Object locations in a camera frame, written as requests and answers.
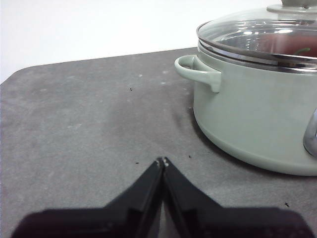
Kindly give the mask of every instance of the black plastic part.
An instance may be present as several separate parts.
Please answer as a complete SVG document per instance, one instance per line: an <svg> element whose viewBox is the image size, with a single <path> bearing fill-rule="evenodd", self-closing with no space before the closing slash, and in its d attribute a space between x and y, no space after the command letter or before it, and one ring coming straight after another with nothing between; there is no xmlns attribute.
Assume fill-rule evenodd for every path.
<svg viewBox="0 0 317 238"><path fill-rule="evenodd" d="M165 158L164 204L182 238L313 238L303 218L278 208L222 208Z"/></svg>
<svg viewBox="0 0 317 238"><path fill-rule="evenodd" d="M105 208L46 210L25 217L12 238L145 238L161 207L157 160Z"/></svg>
<svg viewBox="0 0 317 238"><path fill-rule="evenodd" d="M47 210L25 217L13 238L157 237L161 202L181 238L313 238L302 219L278 208L223 208L158 158L105 208Z"/></svg>

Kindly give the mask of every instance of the dark gray surface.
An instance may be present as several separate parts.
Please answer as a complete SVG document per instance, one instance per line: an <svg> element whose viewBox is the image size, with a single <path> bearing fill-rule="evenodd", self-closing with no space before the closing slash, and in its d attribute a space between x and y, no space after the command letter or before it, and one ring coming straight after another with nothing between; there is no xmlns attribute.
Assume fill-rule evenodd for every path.
<svg viewBox="0 0 317 238"><path fill-rule="evenodd" d="M173 66L195 51L35 66L5 81L1 237L8 238L30 212L104 206L162 155L223 206L292 209L316 234L316 177L247 165L199 130L193 83ZM164 237L166 224L161 227Z"/></svg>

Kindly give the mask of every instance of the white background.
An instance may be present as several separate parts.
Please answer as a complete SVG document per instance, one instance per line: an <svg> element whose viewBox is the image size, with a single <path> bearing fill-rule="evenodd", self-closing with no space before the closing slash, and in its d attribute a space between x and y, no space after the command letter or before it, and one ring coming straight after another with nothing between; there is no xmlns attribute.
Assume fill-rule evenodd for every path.
<svg viewBox="0 0 317 238"><path fill-rule="evenodd" d="M1 0L1 82L19 69L194 47L196 27L279 0Z"/></svg>

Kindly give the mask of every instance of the cooking pot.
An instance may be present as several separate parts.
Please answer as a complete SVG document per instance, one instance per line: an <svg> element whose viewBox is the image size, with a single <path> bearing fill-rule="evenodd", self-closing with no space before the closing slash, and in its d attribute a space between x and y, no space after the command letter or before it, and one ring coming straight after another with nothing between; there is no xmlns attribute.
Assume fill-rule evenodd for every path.
<svg viewBox="0 0 317 238"><path fill-rule="evenodd" d="M317 176L317 0L283 0L197 29L175 61L195 81L194 114L219 148L280 173Z"/></svg>

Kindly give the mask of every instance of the pot side handle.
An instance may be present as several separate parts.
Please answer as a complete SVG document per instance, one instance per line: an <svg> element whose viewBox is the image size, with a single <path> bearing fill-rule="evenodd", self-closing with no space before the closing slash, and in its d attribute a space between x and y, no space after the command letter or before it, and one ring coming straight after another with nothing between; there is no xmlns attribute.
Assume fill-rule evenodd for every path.
<svg viewBox="0 0 317 238"><path fill-rule="evenodd" d="M303 138L304 148L317 158L317 109L315 109Z"/></svg>
<svg viewBox="0 0 317 238"><path fill-rule="evenodd" d="M187 79L210 85L214 93L218 93L221 85L221 72L204 64L210 70L195 70L194 64L204 64L196 55L182 56L175 60L177 73Z"/></svg>

